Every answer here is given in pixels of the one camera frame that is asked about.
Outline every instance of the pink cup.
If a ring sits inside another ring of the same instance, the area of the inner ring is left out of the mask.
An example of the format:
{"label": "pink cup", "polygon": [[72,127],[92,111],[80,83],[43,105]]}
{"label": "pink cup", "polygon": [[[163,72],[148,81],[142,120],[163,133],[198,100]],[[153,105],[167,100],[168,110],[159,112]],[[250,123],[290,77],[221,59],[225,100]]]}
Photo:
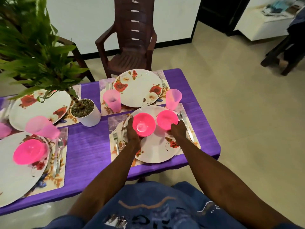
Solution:
{"label": "pink cup", "polygon": [[158,125],[166,131],[171,129],[172,124],[178,124],[178,121],[179,119],[176,113],[169,110],[164,110],[160,112],[157,116]]}
{"label": "pink cup", "polygon": [[60,134],[59,129],[44,116],[30,119],[25,126],[25,131],[50,139],[55,139]]}
{"label": "pink cup", "polygon": [[107,90],[103,94],[103,99],[105,100],[106,104],[108,104],[109,108],[112,109],[114,112],[120,112],[122,105],[121,105],[121,96],[120,92],[115,89]]}
{"label": "pink cup", "polygon": [[177,108],[180,100],[182,99],[182,93],[177,89],[170,89],[166,92],[166,108],[174,111]]}
{"label": "pink cup", "polygon": [[134,116],[132,127],[141,137],[151,135],[156,129],[155,119],[148,113],[142,112]]}
{"label": "pink cup", "polygon": [[0,139],[10,135],[12,129],[4,123],[0,123]]}
{"label": "pink cup", "polygon": [[36,139],[23,142],[13,154],[13,160],[17,165],[29,165],[40,161],[47,152],[46,144]]}

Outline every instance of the pink bowl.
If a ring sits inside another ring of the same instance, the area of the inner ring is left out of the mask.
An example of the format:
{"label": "pink bowl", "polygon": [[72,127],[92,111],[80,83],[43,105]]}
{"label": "pink bowl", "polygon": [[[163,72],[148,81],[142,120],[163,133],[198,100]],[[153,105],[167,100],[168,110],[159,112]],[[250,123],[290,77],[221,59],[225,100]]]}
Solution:
{"label": "pink bowl", "polygon": [[134,116],[132,127],[141,137],[151,135],[156,129],[155,119],[148,113],[142,112]]}
{"label": "pink bowl", "polygon": [[158,125],[166,131],[170,130],[172,124],[178,124],[178,121],[176,113],[170,110],[164,110],[157,116]]}
{"label": "pink bowl", "polygon": [[47,147],[44,143],[31,139],[17,147],[13,154],[13,160],[17,165],[29,165],[40,161],[46,152]]}

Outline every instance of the plate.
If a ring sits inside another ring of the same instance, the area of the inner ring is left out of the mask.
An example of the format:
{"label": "plate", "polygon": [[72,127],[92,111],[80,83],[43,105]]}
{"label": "plate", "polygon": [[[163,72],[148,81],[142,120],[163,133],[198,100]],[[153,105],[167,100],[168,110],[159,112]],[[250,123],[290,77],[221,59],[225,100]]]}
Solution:
{"label": "plate", "polygon": [[112,88],[121,93],[122,104],[140,108],[157,101],[162,93],[162,80],[151,71],[135,69],[120,74]]}
{"label": "plate", "polygon": [[44,116],[52,123],[56,123],[67,112],[71,98],[65,91],[56,92],[44,103],[37,101],[39,96],[44,96],[46,90],[38,90],[33,94],[17,99],[10,111],[10,124],[19,131],[25,131],[27,122],[36,116]]}
{"label": "plate", "polygon": [[0,140],[0,207],[11,204],[24,196],[40,179],[50,156],[48,145],[47,154],[31,165],[17,165],[13,161],[13,154],[17,147],[28,139],[39,139],[48,145],[43,137],[20,132]]}
{"label": "plate", "polygon": [[[135,116],[140,112],[146,112],[152,115],[152,117],[154,117],[156,121],[157,115],[164,110],[166,109],[163,107],[152,105],[139,108],[131,115]],[[125,141],[127,141],[126,127],[129,118],[130,117],[127,118],[123,126],[122,134]],[[156,125],[154,133],[141,140],[142,149],[141,152],[139,152],[135,158],[137,158],[141,162],[146,163],[165,162],[181,151],[180,146],[178,146],[175,141],[176,140],[173,136],[169,135],[165,130]]]}

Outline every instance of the chair seat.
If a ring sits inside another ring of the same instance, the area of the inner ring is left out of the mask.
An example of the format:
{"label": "chair seat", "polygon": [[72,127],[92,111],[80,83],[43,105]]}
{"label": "chair seat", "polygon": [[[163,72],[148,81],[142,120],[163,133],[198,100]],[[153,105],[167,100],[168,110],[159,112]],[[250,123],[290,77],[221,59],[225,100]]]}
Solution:
{"label": "chair seat", "polygon": [[143,54],[122,52],[109,61],[108,69],[120,74],[131,69],[146,69],[146,58]]}

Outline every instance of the tiled floor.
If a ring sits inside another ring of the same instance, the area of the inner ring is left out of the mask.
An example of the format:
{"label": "tiled floor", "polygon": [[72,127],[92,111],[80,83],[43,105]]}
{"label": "tiled floor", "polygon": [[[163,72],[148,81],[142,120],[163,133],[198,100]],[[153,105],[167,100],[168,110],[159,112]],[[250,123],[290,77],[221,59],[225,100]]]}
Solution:
{"label": "tiled floor", "polygon": [[[199,22],[191,44],[156,49],[152,69],[182,69],[221,145],[219,161],[265,202],[304,227],[305,62],[287,77],[260,65],[280,40],[249,42]],[[87,64],[96,80],[105,78],[100,59]],[[0,82],[0,96],[22,88],[8,87],[8,82]],[[188,181],[198,187],[189,166],[148,179],[166,185]],[[1,228],[44,226],[76,198],[1,216]]]}

